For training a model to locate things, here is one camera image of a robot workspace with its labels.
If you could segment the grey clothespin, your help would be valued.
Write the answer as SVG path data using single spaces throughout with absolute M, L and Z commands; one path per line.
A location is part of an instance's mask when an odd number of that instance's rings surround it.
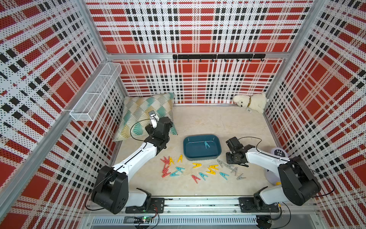
M 237 172 L 238 172 L 238 167 L 235 167 L 235 168 L 231 171 L 231 174 L 234 174 L 234 176 L 237 176 Z
M 246 177 L 244 177 L 244 174 L 242 173 L 242 174 L 240 174 L 237 178 L 236 178 L 236 180 L 242 180 L 242 179 L 246 179 Z
M 222 167 L 222 168 L 224 168 L 225 166 L 226 166 L 226 163 L 225 162 L 223 162 L 223 161 L 221 161 L 221 160 L 217 160 L 217 162 L 218 162 L 218 164 Z
M 225 164 L 225 167 L 233 171 L 235 169 L 234 165 Z

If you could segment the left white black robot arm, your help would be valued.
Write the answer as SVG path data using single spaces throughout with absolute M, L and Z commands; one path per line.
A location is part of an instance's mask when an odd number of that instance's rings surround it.
M 90 192 L 90 200 L 112 214 L 120 213 L 125 207 L 149 211 L 152 205 L 151 193 L 142 189 L 130 191 L 129 182 L 149 160 L 166 149 L 172 126 L 173 122 L 168 117 L 162 117 L 155 124 L 146 126 L 149 136 L 135 152 L 122 162 L 99 170 Z

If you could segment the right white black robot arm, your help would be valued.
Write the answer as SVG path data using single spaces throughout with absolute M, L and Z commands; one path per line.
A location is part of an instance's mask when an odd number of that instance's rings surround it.
M 280 179 L 280 185 L 264 187 L 253 195 L 256 210 L 265 211 L 270 205 L 287 201 L 302 206 L 322 189 L 312 170 L 298 156 L 288 158 L 263 152 L 253 145 L 244 146 L 237 137 L 227 140 L 226 144 L 230 150 L 226 154 L 228 164 L 245 167 L 255 164 Z

